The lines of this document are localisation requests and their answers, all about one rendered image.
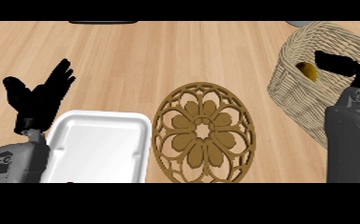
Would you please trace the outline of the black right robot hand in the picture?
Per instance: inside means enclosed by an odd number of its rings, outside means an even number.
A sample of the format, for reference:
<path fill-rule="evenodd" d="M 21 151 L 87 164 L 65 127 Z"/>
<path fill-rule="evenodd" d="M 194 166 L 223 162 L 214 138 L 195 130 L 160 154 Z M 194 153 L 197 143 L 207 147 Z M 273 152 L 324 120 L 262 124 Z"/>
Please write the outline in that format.
<path fill-rule="evenodd" d="M 360 63 L 356 60 L 347 56 L 316 51 L 315 63 L 322 70 L 347 77 L 355 77 L 350 86 L 360 89 Z"/>

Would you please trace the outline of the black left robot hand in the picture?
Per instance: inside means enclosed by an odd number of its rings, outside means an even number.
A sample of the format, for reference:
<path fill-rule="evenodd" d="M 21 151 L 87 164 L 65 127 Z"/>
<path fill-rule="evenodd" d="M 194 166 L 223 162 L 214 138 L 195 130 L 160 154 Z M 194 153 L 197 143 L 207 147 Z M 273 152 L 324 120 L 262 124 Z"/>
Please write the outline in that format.
<path fill-rule="evenodd" d="M 8 101 L 17 110 L 15 133 L 28 130 L 45 132 L 52 125 L 62 99 L 76 81 L 71 61 L 64 59 L 55 67 L 51 76 L 34 90 L 12 76 L 3 79 Z"/>

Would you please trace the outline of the yellow lemon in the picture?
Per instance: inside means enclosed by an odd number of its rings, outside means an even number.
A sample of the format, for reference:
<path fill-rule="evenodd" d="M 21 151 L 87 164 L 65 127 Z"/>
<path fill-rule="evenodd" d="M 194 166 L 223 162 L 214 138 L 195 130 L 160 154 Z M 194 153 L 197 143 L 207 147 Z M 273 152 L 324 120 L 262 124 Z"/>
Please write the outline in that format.
<path fill-rule="evenodd" d="M 312 63 L 301 62 L 296 65 L 296 67 L 307 76 L 307 78 L 315 82 L 318 80 L 316 66 Z"/>

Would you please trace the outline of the beige wicker basket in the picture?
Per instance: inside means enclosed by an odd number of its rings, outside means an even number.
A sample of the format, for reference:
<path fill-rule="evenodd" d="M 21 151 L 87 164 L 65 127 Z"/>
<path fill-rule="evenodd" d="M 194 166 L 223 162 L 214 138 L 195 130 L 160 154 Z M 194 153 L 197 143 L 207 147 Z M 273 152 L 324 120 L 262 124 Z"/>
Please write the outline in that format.
<path fill-rule="evenodd" d="M 282 46 L 267 92 L 288 117 L 319 145 L 328 148 L 325 109 L 337 103 L 352 78 L 319 71 L 313 81 L 303 74 L 297 65 L 301 62 L 316 63 L 316 51 L 347 56 L 360 63 L 360 36 L 325 21 L 298 29 Z"/>

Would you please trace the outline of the brown ornate round placemat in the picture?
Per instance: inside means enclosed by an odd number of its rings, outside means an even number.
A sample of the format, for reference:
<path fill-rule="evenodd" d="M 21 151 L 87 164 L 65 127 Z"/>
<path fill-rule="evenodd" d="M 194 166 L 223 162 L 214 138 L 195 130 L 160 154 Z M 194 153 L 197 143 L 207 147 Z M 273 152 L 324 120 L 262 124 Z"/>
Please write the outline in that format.
<path fill-rule="evenodd" d="M 152 149 L 170 181 L 242 180 L 256 157 L 256 125 L 234 92 L 195 82 L 169 94 L 154 119 Z"/>

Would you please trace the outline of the grey rounded object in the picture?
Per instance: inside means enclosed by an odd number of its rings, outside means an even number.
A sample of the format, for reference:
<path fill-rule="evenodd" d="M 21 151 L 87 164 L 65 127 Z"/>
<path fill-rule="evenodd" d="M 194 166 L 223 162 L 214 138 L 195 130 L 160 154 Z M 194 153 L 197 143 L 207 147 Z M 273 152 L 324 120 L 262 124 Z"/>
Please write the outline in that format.
<path fill-rule="evenodd" d="M 315 21 L 285 21 L 293 27 L 303 28 L 310 25 Z"/>

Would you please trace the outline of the white rectangular tray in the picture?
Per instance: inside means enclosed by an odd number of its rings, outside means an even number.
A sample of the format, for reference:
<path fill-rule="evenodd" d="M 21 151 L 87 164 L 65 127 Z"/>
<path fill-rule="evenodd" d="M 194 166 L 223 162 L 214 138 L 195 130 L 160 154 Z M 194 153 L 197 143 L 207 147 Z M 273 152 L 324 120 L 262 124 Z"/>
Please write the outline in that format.
<path fill-rule="evenodd" d="M 138 112 L 74 110 L 56 119 L 43 183 L 144 183 L 152 124 Z"/>

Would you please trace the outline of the dark flat appliance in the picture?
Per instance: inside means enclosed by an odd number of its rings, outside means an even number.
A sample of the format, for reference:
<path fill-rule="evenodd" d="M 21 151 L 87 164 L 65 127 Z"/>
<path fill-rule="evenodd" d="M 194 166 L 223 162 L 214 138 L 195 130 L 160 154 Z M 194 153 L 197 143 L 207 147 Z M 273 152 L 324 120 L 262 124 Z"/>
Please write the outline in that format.
<path fill-rule="evenodd" d="M 70 23 L 79 25 L 127 25 L 138 23 L 138 21 L 70 21 Z"/>

